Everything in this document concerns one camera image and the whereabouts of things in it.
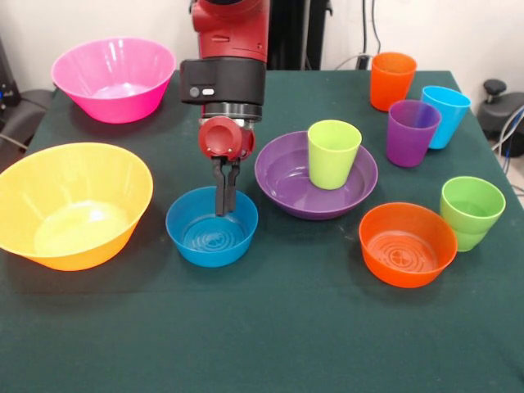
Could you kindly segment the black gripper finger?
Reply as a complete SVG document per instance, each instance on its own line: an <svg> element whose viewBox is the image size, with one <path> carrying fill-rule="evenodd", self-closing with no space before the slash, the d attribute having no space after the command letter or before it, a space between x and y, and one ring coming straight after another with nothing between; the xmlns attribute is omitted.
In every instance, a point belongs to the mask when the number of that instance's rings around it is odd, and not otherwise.
<svg viewBox="0 0 524 393"><path fill-rule="evenodd" d="M223 172L224 158L213 157L212 158L212 173L216 182L215 190L215 213L217 216L224 216L225 212L225 188L226 188L226 177Z"/></svg>
<svg viewBox="0 0 524 393"><path fill-rule="evenodd" d="M225 208L227 212L233 212L236 206L236 181L240 174L240 160L231 162L231 170L228 173L227 183L225 188Z"/></svg>

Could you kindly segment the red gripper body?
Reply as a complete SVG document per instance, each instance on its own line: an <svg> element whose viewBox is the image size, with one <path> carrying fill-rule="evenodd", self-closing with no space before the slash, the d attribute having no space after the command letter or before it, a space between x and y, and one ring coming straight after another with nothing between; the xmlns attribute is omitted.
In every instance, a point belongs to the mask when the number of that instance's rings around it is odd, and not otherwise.
<svg viewBox="0 0 524 393"><path fill-rule="evenodd" d="M201 119L198 142L209 158L245 160L255 148L254 123L225 115Z"/></svg>

